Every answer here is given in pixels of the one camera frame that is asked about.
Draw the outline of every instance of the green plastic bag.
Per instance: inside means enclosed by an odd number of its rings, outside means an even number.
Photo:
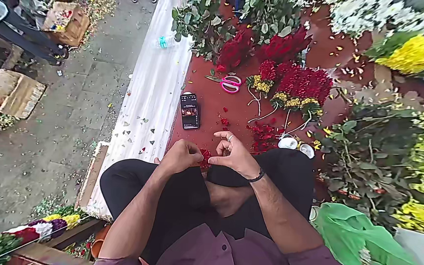
[[[343,265],[361,265],[361,250],[369,251],[371,265],[414,265],[411,256],[382,226],[340,203],[323,203],[313,222],[325,245]]]

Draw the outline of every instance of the person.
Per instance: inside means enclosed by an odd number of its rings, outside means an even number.
[[[205,180],[186,140],[159,165],[127,159],[102,174],[115,221],[95,265],[338,265],[307,221],[311,160],[285,148],[253,157],[231,132],[214,136]]]
[[[12,30],[6,23],[11,24],[15,28],[21,30],[25,35],[35,42],[29,41],[21,36],[19,33]],[[27,21],[23,20],[17,15],[14,10],[8,8],[3,2],[0,1],[0,36],[4,39],[18,45],[31,55],[36,55],[48,61],[51,65],[59,66],[61,61],[56,57],[66,59],[68,57],[68,50],[65,47],[60,48],[53,41],[51,41],[46,34],[35,30]],[[53,52],[51,55],[44,49],[48,48]]]

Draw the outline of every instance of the pink scissors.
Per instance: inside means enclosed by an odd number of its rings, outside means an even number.
[[[222,89],[225,90],[225,92],[233,94],[240,91],[240,86],[242,84],[241,79],[236,75],[227,75],[224,78],[220,79],[215,76],[206,75],[208,79],[220,82],[220,85],[222,86]]]

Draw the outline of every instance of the black bracelet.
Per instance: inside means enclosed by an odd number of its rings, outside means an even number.
[[[250,180],[248,180],[248,181],[249,181],[250,183],[251,183],[251,182],[256,182],[256,181],[258,181],[258,180],[262,179],[262,177],[264,176],[264,174],[266,174],[266,173],[264,173],[264,170],[263,170],[262,168],[259,168],[259,176],[257,176],[257,178],[250,179]]]

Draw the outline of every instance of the hand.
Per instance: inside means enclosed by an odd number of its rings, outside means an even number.
[[[173,144],[157,168],[164,170],[167,175],[173,175],[190,166],[197,166],[203,159],[197,145],[181,139]]]
[[[215,137],[226,139],[232,135],[232,132],[214,133]],[[260,166],[236,136],[233,136],[230,142],[220,141],[217,153],[218,157],[209,158],[210,164],[228,166],[246,179],[254,179],[259,176]]]

